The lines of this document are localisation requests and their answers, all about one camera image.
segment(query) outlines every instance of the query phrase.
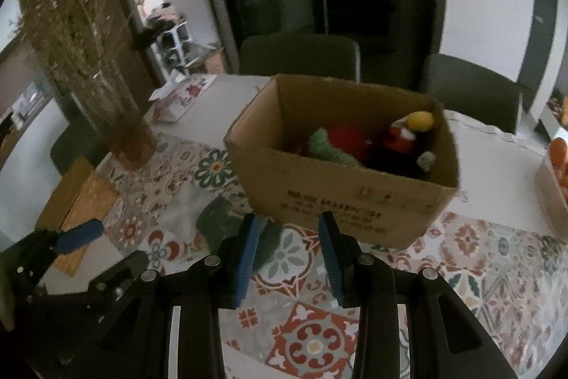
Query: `metal bolt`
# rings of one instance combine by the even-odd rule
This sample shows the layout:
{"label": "metal bolt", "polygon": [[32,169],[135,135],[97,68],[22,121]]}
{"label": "metal bolt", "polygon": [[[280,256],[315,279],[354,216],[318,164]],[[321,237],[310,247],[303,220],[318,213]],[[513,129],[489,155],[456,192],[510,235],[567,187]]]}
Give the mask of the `metal bolt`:
{"label": "metal bolt", "polygon": [[438,272],[432,267],[427,267],[422,271],[422,276],[427,280],[435,280],[438,277]]}
{"label": "metal bolt", "polygon": [[154,281],[157,276],[158,273],[155,270],[144,270],[140,275],[140,279],[146,283],[149,283],[151,281]]}
{"label": "metal bolt", "polygon": [[205,265],[207,265],[208,267],[216,267],[221,263],[221,258],[219,256],[207,256],[205,258]]}
{"label": "metal bolt", "polygon": [[367,254],[366,252],[359,254],[359,257],[357,257],[357,262],[359,262],[361,265],[372,265],[374,261],[375,258],[371,256],[371,254]]}

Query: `vase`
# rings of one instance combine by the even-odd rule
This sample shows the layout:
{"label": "vase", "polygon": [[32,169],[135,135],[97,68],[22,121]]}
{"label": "vase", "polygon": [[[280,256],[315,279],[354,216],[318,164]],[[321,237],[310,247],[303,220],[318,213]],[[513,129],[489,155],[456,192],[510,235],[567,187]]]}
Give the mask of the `vase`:
{"label": "vase", "polygon": [[128,170],[144,166],[156,140],[116,64],[68,76],[73,99],[95,132]]}

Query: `chair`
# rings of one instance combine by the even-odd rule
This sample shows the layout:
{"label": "chair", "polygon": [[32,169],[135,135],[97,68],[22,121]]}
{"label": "chair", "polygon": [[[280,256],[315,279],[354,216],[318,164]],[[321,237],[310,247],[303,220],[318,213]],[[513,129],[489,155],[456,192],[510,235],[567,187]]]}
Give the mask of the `chair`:
{"label": "chair", "polygon": [[360,80],[359,44],[343,36],[277,33],[251,36],[241,45],[240,73],[331,76]]}
{"label": "chair", "polygon": [[453,56],[427,57],[421,90],[451,109],[515,134],[522,94],[517,83]]}
{"label": "chair", "polygon": [[83,156],[97,167],[108,152],[89,122],[79,114],[55,141],[50,155],[58,172],[63,175],[77,157]]}

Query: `brown cardboard piece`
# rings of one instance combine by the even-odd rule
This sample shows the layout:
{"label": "brown cardboard piece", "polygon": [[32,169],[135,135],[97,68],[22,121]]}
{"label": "brown cardboard piece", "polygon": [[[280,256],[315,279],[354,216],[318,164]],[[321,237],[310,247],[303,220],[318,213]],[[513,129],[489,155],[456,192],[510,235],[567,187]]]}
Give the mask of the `brown cardboard piece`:
{"label": "brown cardboard piece", "polygon": [[[426,180],[302,157],[287,150],[319,127],[349,124],[369,138],[399,118],[428,110],[436,163]],[[232,168],[253,209],[317,229],[332,211],[343,233],[405,248],[421,236],[459,186],[453,136],[432,98],[397,88],[333,78],[277,75],[242,111],[225,136]]]}
{"label": "brown cardboard piece", "polygon": [[[107,179],[101,178],[83,157],[77,158],[53,190],[39,216],[36,228],[67,231],[90,219],[103,220],[113,207],[118,193]],[[88,246],[58,256],[55,268],[73,277]]]}

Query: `yellow ball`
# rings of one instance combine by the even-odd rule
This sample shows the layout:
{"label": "yellow ball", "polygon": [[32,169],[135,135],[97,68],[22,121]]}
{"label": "yellow ball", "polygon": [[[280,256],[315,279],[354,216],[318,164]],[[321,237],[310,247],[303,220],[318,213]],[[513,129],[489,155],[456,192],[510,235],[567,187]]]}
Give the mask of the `yellow ball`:
{"label": "yellow ball", "polygon": [[434,127],[434,115],[429,111],[416,111],[406,117],[406,126],[414,132],[428,132]]}

